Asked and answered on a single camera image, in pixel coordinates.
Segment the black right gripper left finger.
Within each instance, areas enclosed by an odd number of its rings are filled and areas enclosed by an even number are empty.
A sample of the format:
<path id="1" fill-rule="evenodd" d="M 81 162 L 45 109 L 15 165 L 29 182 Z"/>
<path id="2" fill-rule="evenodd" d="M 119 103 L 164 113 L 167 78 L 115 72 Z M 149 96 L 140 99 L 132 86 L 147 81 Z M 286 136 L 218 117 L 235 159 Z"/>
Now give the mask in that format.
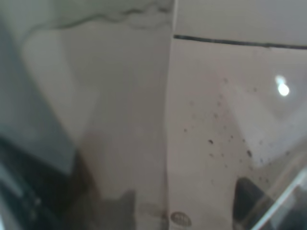
<path id="1" fill-rule="evenodd" d="M 0 196 L 23 230 L 73 230 L 83 227 L 72 209 L 90 189 L 93 179 L 80 154 L 64 174 L 41 162 L 5 138 L 0 139 Z"/>

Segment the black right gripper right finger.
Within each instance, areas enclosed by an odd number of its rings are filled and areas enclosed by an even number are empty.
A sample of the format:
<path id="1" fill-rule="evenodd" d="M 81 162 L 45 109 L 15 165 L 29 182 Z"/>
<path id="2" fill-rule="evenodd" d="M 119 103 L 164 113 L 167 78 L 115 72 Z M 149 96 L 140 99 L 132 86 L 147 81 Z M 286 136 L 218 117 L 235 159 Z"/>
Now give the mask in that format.
<path id="1" fill-rule="evenodd" d="M 250 230 L 276 204 L 269 195 L 246 177 L 236 182 L 234 196 L 234 229 Z M 307 228 L 307 192 L 296 187 L 261 230 L 305 230 Z"/>

